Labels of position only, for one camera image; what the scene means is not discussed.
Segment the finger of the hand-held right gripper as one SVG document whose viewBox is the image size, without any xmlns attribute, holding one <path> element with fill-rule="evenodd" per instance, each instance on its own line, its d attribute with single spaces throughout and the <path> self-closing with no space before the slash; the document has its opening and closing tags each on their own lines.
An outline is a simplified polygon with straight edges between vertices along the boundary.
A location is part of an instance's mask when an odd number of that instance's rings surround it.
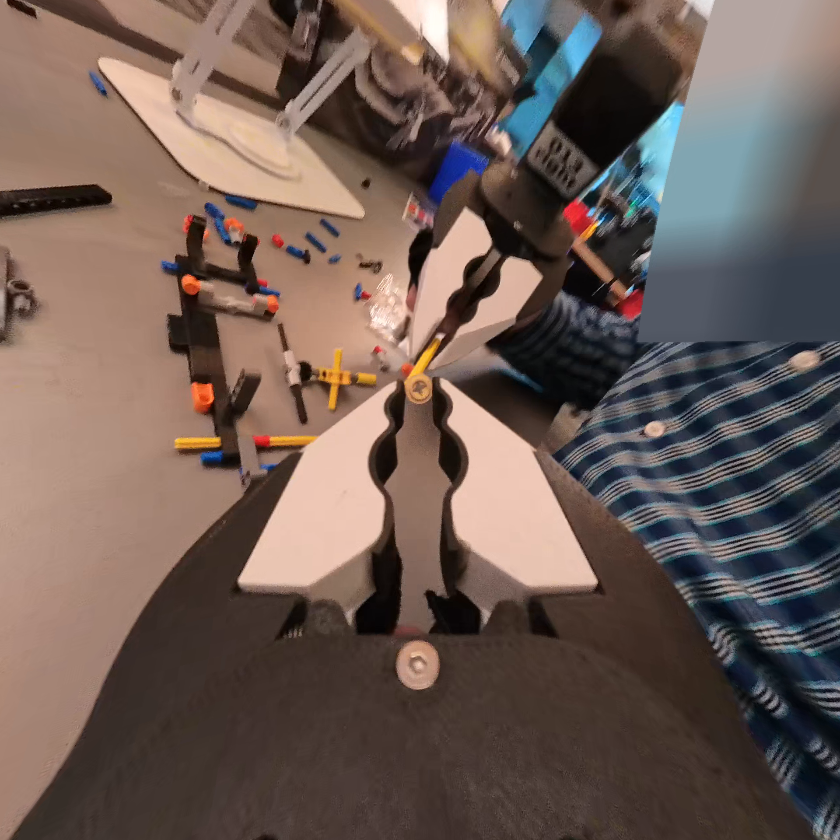
<svg viewBox="0 0 840 840">
<path fill-rule="evenodd" d="M 498 288 L 478 300 L 474 317 L 458 327 L 448 343 L 441 344 L 427 368 L 438 370 L 460 361 L 509 329 L 542 279 L 530 261 L 516 257 L 502 260 Z"/>
<path fill-rule="evenodd" d="M 473 259 L 483 261 L 492 240 L 483 218 L 468 208 L 461 211 L 440 246 L 432 248 L 419 276 L 412 320 L 408 329 L 408 356 L 416 359 L 438 332 L 449 299 L 464 284 L 464 274 Z M 439 361 L 456 361 L 490 337 L 491 320 L 481 310 L 462 324 L 449 344 L 441 348 Z"/>
</svg>

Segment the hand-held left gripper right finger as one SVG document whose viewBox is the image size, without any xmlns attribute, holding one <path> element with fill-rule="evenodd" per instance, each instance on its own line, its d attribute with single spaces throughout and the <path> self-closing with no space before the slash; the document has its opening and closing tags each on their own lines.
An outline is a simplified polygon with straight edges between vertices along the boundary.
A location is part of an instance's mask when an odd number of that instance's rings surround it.
<svg viewBox="0 0 840 840">
<path fill-rule="evenodd" d="M 599 581 L 535 449 L 448 381 L 433 379 L 444 609 L 481 627 L 501 603 L 589 595 Z"/>
</svg>

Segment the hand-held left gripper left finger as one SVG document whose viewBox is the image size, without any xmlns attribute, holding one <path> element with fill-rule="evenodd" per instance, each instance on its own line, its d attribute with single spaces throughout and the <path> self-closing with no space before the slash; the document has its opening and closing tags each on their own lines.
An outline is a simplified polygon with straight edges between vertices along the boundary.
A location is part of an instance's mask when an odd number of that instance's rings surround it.
<svg viewBox="0 0 840 840">
<path fill-rule="evenodd" d="M 238 577 L 250 594 L 339 604 L 359 634 L 391 634 L 403 562 L 386 483 L 406 394 L 396 382 L 305 447 Z"/>
</svg>

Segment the yellow lego axle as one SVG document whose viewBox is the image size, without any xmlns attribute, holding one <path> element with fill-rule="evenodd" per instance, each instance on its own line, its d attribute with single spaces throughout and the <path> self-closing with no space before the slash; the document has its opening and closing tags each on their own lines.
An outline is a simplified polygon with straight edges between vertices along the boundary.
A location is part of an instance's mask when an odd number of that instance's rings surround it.
<svg viewBox="0 0 840 840">
<path fill-rule="evenodd" d="M 410 374 L 408 375 L 409 377 L 425 374 L 425 371 L 434 359 L 444 340 L 444 333 L 438 332 L 435 334 L 435 336 L 428 343 L 427 347 L 418 356 L 413 368 L 411 369 Z"/>
</svg>

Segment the person's right forearm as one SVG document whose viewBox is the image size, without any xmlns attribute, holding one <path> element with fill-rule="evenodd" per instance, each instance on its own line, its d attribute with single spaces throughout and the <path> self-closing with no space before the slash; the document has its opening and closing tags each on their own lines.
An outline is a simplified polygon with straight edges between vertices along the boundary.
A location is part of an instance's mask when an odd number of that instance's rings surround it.
<svg viewBox="0 0 840 840">
<path fill-rule="evenodd" d="M 639 322 L 560 291 L 487 346 L 552 403 L 591 411 L 642 353 Z"/>
</svg>

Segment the scattered small blue lego pieces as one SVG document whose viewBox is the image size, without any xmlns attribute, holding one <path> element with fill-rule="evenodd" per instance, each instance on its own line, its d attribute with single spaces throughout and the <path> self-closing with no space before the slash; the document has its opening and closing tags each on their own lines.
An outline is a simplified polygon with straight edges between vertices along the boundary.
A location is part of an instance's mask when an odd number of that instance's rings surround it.
<svg viewBox="0 0 840 840">
<path fill-rule="evenodd" d="M 278 254 L 286 254 L 301 266 L 337 266 L 341 262 L 341 232 L 332 220 L 326 217 L 307 217 L 304 221 L 310 222 L 310 225 L 300 230 L 286 223 L 270 226 L 263 224 L 262 227 L 258 227 L 257 223 L 261 223 L 265 215 L 263 211 L 274 211 L 278 207 L 232 194 L 224 194 L 223 199 L 226 205 L 226 227 L 233 240 L 237 236 L 243 238 L 245 234 L 253 235 L 257 238 L 258 245 L 265 245 Z M 274 234 L 284 238 L 285 248 L 278 249 L 273 246 L 270 238 Z"/>
</svg>

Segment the yellow lego cross piece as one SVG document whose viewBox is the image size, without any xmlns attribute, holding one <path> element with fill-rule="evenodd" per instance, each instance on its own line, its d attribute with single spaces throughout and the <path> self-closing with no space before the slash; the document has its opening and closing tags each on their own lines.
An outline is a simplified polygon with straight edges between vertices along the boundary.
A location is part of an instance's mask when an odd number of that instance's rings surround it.
<svg viewBox="0 0 840 840">
<path fill-rule="evenodd" d="M 299 368 L 302 382 L 318 382 L 327 388 L 328 410 L 331 413 L 337 410 L 342 388 L 358 386 L 372 389 L 377 385 L 376 374 L 352 372 L 343 368 L 342 348 L 333 351 L 331 365 L 315 365 L 301 360 Z"/>
</svg>

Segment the black lego technic assembly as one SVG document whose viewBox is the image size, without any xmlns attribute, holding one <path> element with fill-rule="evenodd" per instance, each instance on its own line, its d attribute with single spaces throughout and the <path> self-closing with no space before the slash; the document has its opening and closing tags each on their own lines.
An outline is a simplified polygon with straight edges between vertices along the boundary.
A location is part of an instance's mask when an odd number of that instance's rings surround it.
<svg viewBox="0 0 840 840">
<path fill-rule="evenodd" d="M 236 468 L 244 490 L 261 483 L 270 467 L 260 462 L 260 452 L 271 448 L 300 448 L 312 437 L 278 437 L 250 434 L 243 417 L 261 384 L 261 373 L 243 369 L 234 384 L 228 383 L 217 315 L 227 314 L 258 323 L 273 323 L 280 306 L 279 292 L 259 280 L 254 266 L 258 239 L 232 229 L 239 236 L 237 265 L 224 268 L 205 257 L 207 217 L 185 218 L 185 253 L 163 269 L 176 281 L 180 311 L 167 317 L 167 339 L 173 352 L 185 356 L 190 377 L 192 407 L 213 422 L 214 443 L 181 441 L 181 452 L 199 452 L 207 468 Z"/>
</svg>

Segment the long black lego beam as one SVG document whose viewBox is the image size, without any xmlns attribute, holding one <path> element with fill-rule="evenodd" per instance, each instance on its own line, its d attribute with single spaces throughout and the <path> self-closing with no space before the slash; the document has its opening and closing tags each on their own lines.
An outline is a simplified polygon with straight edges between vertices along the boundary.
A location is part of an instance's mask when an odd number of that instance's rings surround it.
<svg viewBox="0 0 840 840">
<path fill-rule="evenodd" d="M 103 207 L 112 194 L 97 184 L 58 185 L 1 191 L 1 218 Z"/>
</svg>

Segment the clear plastic parts bag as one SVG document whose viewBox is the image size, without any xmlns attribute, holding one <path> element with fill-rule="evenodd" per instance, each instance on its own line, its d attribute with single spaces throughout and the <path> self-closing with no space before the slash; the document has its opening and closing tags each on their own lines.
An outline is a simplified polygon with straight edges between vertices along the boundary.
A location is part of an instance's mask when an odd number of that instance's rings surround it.
<svg viewBox="0 0 840 840">
<path fill-rule="evenodd" d="M 398 345 L 406 338 L 412 319 L 406 295 L 406 283 L 391 272 L 372 291 L 365 304 L 367 327 L 378 340 Z"/>
</svg>

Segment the blue storage bin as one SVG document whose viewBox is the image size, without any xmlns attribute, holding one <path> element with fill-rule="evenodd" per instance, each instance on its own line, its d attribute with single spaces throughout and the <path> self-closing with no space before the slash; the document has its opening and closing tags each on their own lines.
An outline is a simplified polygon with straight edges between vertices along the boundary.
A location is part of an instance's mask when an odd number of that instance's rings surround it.
<svg viewBox="0 0 840 840">
<path fill-rule="evenodd" d="M 453 184 L 469 172 L 482 175 L 489 163 L 490 157 L 487 155 L 475 150 L 467 143 L 453 141 L 427 189 L 430 202 L 439 205 Z"/>
</svg>

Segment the black axle with grey connector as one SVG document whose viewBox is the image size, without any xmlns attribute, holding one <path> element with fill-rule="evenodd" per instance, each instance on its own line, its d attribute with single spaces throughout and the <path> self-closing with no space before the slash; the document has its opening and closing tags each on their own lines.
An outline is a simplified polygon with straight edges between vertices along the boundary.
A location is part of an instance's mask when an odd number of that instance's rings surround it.
<svg viewBox="0 0 840 840">
<path fill-rule="evenodd" d="M 301 365 L 291 350 L 282 322 L 278 322 L 277 330 L 287 386 L 295 403 L 298 420 L 302 425 L 306 425 L 308 424 L 308 412 L 302 394 Z"/>
</svg>

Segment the blue plaid shirt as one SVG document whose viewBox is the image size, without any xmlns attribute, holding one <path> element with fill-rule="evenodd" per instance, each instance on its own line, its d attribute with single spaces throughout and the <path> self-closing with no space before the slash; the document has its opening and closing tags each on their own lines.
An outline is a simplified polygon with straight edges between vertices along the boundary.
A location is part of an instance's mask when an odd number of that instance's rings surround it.
<svg viewBox="0 0 840 840">
<path fill-rule="evenodd" d="M 555 458 L 666 572 L 773 777 L 838 838 L 838 342 L 603 349 L 622 375 Z"/>
</svg>

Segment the white flat base board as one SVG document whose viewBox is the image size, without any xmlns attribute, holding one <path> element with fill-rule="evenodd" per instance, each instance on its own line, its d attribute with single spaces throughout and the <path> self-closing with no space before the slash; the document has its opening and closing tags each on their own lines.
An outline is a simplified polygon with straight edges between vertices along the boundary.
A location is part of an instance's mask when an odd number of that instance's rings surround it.
<svg viewBox="0 0 840 840">
<path fill-rule="evenodd" d="M 175 110 L 169 82 L 120 59 L 98 68 L 175 162 L 224 194 L 348 219 L 364 208 L 299 136 L 274 120 L 199 94 L 191 118 Z"/>
</svg>

